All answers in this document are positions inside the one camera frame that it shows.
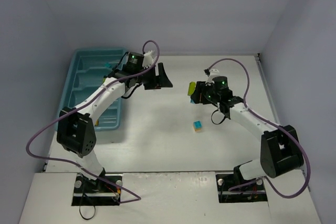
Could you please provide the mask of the green blue yellow lego stack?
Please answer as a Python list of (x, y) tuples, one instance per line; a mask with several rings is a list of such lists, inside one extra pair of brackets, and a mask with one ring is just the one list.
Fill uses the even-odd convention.
[(196, 89), (196, 82), (190, 82), (188, 86), (187, 95), (190, 97), (190, 103), (194, 104), (193, 99), (191, 98), (191, 95), (195, 92)]

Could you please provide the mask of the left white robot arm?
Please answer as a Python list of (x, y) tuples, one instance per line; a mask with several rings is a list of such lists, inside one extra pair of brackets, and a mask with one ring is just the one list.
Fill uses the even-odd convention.
[(128, 53), (126, 63), (120, 69), (113, 67), (93, 94), (74, 108), (61, 109), (57, 142), (76, 155), (76, 163), (88, 179), (96, 180), (104, 176), (104, 168), (94, 152), (97, 141), (94, 126), (105, 110), (137, 85), (143, 85), (146, 90), (173, 86), (163, 63), (154, 60), (152, 54), (152, 51), (144, 54)]

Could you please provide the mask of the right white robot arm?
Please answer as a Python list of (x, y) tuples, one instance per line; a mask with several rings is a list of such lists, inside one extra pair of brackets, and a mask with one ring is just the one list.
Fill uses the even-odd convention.
[(212, 82), (191, 82), (188, 95), (195, 104), (211, 104), (217, 111), (248, 132), (260, 144), (259, 157), (234, 168), (239, 183), (268, 176), (278, 177), (301, 167), (304, 164), (302, 151), (287, 135), (297, 137), (296, 130), (290, 126), (272, 126), (253, 116), (243, 103), (243, 98), (233, 95), (225, 76), (214, 77)]

